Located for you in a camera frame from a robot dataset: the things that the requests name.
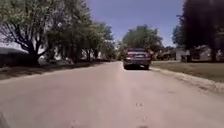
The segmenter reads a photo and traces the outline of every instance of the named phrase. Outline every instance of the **asphalt road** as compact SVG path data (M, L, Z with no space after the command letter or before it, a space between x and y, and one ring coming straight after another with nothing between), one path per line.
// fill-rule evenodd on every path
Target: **asphalt road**
M0 82L10 128L223 128L224 100L119 62Z

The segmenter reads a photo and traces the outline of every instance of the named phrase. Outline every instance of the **car's taillight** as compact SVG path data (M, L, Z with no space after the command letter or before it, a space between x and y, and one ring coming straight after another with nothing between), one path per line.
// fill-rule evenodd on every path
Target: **car's taillight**
M146 57L147 57L147 58L150 58L150 57L151 57L151 55L150 55L150 54L146 54Z
M132 57L132 54L128 53L127 56L128 56L128 57Z

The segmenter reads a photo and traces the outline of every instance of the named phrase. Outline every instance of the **grass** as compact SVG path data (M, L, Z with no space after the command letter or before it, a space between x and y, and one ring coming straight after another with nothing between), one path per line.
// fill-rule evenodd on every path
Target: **grass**
M153 62L152 66L224 82L224 63Z
M54 72L59 70L67 70L74 68L90 67L101 64L102 62L82 62L74 65L47 65L38 68L35 67L10 67L0 68L0 80L9 79L12 77L20 77L34 74L43 74L45 72Z

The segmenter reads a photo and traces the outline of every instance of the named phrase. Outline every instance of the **car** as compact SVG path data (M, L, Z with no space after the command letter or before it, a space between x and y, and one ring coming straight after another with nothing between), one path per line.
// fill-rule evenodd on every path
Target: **car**
M123 58L123 67L128 69L132 65L144 66L148 70L151 65L151 55L144 48L130 48L126 51Z

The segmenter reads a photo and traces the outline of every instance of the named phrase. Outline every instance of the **blue sky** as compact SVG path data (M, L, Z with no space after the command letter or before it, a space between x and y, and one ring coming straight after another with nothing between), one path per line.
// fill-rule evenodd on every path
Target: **blue sky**
M165 46L172 45L172 31L178 24L183 0L88 0L92 17L112 27L115 40L137 25L159 29Z

